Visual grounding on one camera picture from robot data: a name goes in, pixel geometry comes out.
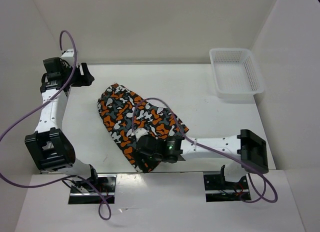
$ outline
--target white wall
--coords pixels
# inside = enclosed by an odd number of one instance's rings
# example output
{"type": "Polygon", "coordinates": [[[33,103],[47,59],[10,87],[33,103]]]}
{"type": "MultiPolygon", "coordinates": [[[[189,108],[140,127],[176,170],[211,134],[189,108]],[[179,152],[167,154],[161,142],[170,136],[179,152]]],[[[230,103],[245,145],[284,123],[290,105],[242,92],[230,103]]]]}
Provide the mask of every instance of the white wall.
{"type": "Polygon", "coordinates": [[[34,0],[55,39],[68,28],[90,63],[207,62],[253,45],[274,0],[34,0]]]}
{"type": "Polygon", "coordinates": [[[276,166],[307,232],[319,231],[320,3],[277,0],[253,53],[266,84],[258,109],[276,166]]]}
{"type": "MultiPolygon", "coordinates": [[[[0,0],[0,132],[41,103],[42,60],[57,55],[54,42],[32,0],[0,0]]],[[[34,163],[24,145],[39,115],[30,117],[0,143],[0,171],[28,185],[34,163]]],[[[15,230],[26,190],[0,180],[0,230],[15,230]]]]}

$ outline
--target white table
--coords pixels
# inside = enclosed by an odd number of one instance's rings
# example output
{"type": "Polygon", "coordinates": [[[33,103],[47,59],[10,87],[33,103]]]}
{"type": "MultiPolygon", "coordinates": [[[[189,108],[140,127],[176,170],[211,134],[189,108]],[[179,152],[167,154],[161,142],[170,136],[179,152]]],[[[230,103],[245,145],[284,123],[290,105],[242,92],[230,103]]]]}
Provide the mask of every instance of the white table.
{"type": "MultiPolygon", "coordinates": [[[[98,173],[135,172],[113,142],[98,114],[97,99],[115,82],[142,98],[164,100],[189,127],[191,137],[223,137],[250,129],[266,139],[253,97],[230,103],[215,95],[210,65],[92,65],[90,87],[72,88],[63,120],[63,132],[76,156],[98,173]]],[[[267,142],[268,165],[275,164],[267,142]]],[[[161,163],[155,172],[219,171],[228,159],[194,159],[161,163]]]]}
{"type": "MultiPolygon", "coordinates": [[[[61,177],[34,175],[30,184],[61,177]]],[[[99,218],[98,205],[68,205],[70,190],[58,182],[28,190],[15,232],[304,232],[284,171],[273,170],[266,177],[277,189],[275,204],[206,203],[199,172],[119,174],[110,221],[99,218]]],[[[262,191],[262,180],[256,175],[252,179],[262,191]]],[[[273,198],[270,189],[266,196],[273,198]]]]}

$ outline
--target camouflage fabric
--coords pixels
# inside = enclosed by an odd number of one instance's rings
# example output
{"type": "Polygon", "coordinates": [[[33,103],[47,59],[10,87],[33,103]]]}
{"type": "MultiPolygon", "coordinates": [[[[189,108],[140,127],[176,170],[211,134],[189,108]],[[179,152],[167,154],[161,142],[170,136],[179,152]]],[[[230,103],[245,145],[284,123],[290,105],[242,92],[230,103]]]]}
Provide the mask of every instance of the camouflage fabric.
{"type": "MultiPolygon", "coordinates": [[[[114,142],[122,150],[127,160],[137,172],[150,172],[159,162],[148,156],[136,153],[136,137],[132,135],[132,116],[135,105],[142,98],[124,86],[114,84],[106,89],[98,100],[98,112],[114,142]]],[[[189,129],[178,119],[186,133],[189,129]]],[[[165,140],[168,136],[179,135],[173,117],[168,109],[143,102],[135,112],[134,128],[144,128],[156,139],[165,140]]]]}

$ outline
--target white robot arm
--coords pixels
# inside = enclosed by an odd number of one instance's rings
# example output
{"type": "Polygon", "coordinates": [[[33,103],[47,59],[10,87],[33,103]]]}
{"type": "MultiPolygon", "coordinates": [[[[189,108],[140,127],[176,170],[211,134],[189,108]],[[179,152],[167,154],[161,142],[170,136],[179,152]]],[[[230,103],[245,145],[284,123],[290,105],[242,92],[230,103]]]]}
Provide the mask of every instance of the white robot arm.
{"type": "MultiPolygon", "coordinates": [[[[43,63],[46,74],[42,77],[40,91],[42,103],[45,103],[59,91],[70,76],[74,51],[69,49],[61,58],[49,58],[43,63]]],[[[82,63],[81,66],[83,75],[78,65],[70,85],[42,109],[39,123],[34,133],[25,137],[25,144],[40,171],[90,177],[91,181],[94,181],[97,179],[96,171],[91,165],[84,164],[76,158],[72,144],[62,132],[62,121],[71,86],[90,86],[94,81],[87,64],[82,63]]]]}
{"type": "MultiPolygon", "coordinates": [[[[267,145],[265,140],[250,130],[241,130],[239,135],[222,138],[190,138],[191,143],[179,136],[169,137],[165,141],[149,135],[138,136],[137,151],[155,161],[176,163],[195,158],[222,158],[223,156],[204,149],[203,144],[228,154],[265,174],[268,169],[267,145]]],[[[238,182],[249,171],[237,162],[222,166],[221,175],[228,182],[238,182]]]]}

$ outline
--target purple wire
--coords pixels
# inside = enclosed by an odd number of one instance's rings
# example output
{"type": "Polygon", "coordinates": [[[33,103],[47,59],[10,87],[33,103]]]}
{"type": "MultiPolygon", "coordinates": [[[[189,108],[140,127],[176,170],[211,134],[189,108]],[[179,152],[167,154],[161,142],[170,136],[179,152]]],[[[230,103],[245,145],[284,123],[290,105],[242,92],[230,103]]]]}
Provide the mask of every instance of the purple wire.
{"type": "MultiPolygon", "coordinates": [[[[1,135],[0,135],[0,142],[2,141],[2,139],[6,136],[6,134],[12,130],[13,127],[15,127],[17,124],[19,124],[21,121],[23,121],[24,119],[26,119],[27,117],[31,116],[32,114],[34,114],[35,112],[41,110],[42,108],[44,108],[45,106],[47,106],[49,103],[51,103],[64,89],[65,87],[70,83],[74,73],[75,73],[75,70],[76,70],[76,67],[77,67],[77,49],[76,49],[76,44],[75,44],[75,41],[73,40],[71,34],[67,31],[67,30],[63,30],[61,31],[60,33],[60,37],[59,37],[59,45],[60,45],[60,49],[61,51],[63,50],[62,49],[62,36],[63,34],[66,33],[69,38],[70,38],[70,41],[71,41],[71,44],[72,44],[72,47],[73,47],[73,51],[74,51],[74,62],[73,62],[73,65],[72,65],[72,71],[71,71],[71,74],[69,76],[69,78],[67,79],[67,81],[65,82],[65,84],[60,88],[60,90],[52,96],[52,98],[50,100],[47,100],[44,104],[42,104],[41,106],[37,107],[36,109],[32,110],[31,112],[29,112],[28,114],[22,116],[20,119],[18,119],[16,122],[14,122],[12,125],[10,125],[1,135]]],[[[39,187],[43,187],[43,186],[48,186],[48,185],[51,185],[53,183],[56,183],[56,182],[59,182],[59,181],[63,181],[65,179],[69,179],[69,178],[73,178],[75,176],[66,176],[66,177],[62,177],[60,179],[57,179],[57,180],[54,180],[54,181],[51,181],[51,182],[47,182],[47,183],[44,183],[44,184],[40,184],[40,185],[35,185],[35,186],[25,186],[25,185],[20,185],[20,184],[17,184],[13,181],[10,181],[9,179],[7,179],[1,172],[0,172],[0,178],[3,179],[5,182],[7,182],[8,184],[10,185],[13,185],[13,186],[16,186],[16,187],[19,187],[19,188],[25,188],[25,189],[32,189],[32,188],[39,188],[39,187]]],[[[106,199],[104,198],[104,196],[89,182],[87,181],[85,178],[83,177],[80,177],[78,176],[78,178],[80,178],[81,180],[83,180],[84,182],[86,182],[99,196],[100,198],[102,199],[103,203],[106,204],[106,206],[108,207],[108,210],[109,210],[109,217],[108,218],[105,218],[101,215],[101,207],[102,207],[102,204],[99,205],[99,210],[98,210],[98,213],[99,213],[99,216],[101,219],[107,221],[111,218],[111,209],[110,209],[110,206],[108,204],[108,202],[106,201],[106,199]]]]}
{"type": "MultiPolygon", "coordinates": [[[[149,101],[149,100],[159,101],[159,102],[161,102],[164,106],[166,106],[166,108],[167,108],[167,109],[169,110],[169,112],[171,113],[171,115],[172,115],[172,117],[173,117],[173,119],[174,119],[175,124],[177,125],[178,128],[180,127],[180,124],[178,123],[178,120],[177,120],[177,118],[175,117],[175,114],[174,114],[174,113],[172,112],[172,110],[170,109],[170,107],[169,107],[164,101],[162,101],[161,99],[158,99],[158,98],[155,98],[155,97],[150,97],[150,98],[147,98],[147,99],[142,100],[140,103],[138,103],[138,104],[134,107],[133,116],[132,116],[132,120],[131,120],[131,122],[132,122],[131,129],[132,129],[132,132],[133,132],[133,133],[134,133],[134,131],[135,131],[134,121],[135,121],[135,116],[136,116],[136,110],[137,110],[137,108],[138,108],[142,103],[144,103],[144,102],[146,102],[146,101],[149,101]]],[[[192,139],[190,139],[188,136],[185,135],[185,132],[184,132],[183,128],[180,128],[180,132],[182,133],[182,136],[183,136],[187,141],[189,141],[189,142],[192,143],[192,144],[195,143],[195,141],[193,141],[192,139]]],[[[239,160],[239,159],[237,159],[237,158],[234,158],[234,157],[231,156],[231,155],[225,154],[225,153],[223,153],[223,152],[221,152],[221,151],[218,151],[218,150],[216,150],[216,149],[214,149],[214,148],[211,148],[211,147],[209,147],[209,146],[203,145],[203,144],[198,143],[198,142],[196,143],[196,145],[199,146],[199,147],[202,147],[202,148],[204,148],[204,149],[206,149],[206,150],[215,152],[215,153],[217,153],[217,154],[219,154],[219,155],[221,155],[221,156],[224,156],[224,157],[226,157],[226,158],[228,158],[228,159],[231,159],[231,160],[233,160],[233,161],[235,161],[235,162],[238,162],[238,163],[241,164],[244,168],[247,168],[250,172],[259,175],[259,176],[263,179],[263,181],[264,181],[264,191],[263,191],[262,194],[260,194],[260,193],[258,192],[258,190],[256,189],[255,185],[253,184],[253,181],[252,181],[252,179],[251,179],[250,174],[248,174],[249,180],[250,180],[250,182],[251,182],[251,185],[252,185],[254,191],[255,191],[255,192],[258,194],[258,196],[259,196],[259,198],[258,198],[257,200],[255,200],[254,202],[257,202],[257,201],[259,201],[259,200],[261,200],[261,199],[263,199],[263,200],[265,200],[265,201],[267,201],[267,202],[269,202],[269,203],[275,203],[275,202],[278,201],[278,194],[277,194],[277,191],[276,191],[275,187],[273,186],[273,184],[272,184],[262,173],[260,173],[259,171],[257,171],[254,167],[252,167],[252,166],[250,166],[250,165],[247,165],[246,163],[242,162],[241,160],[239,160]],[[272,191],[273,191],[273,193],[274,193],[274,199],[273,199],[273,200],[269,200],[269,199],[267,199],[267,198],[264,197],[264,195],[265,195],[265,193],[266,193],[267,184],[270,186],[270,188],[272,189],[272,191]]]]}

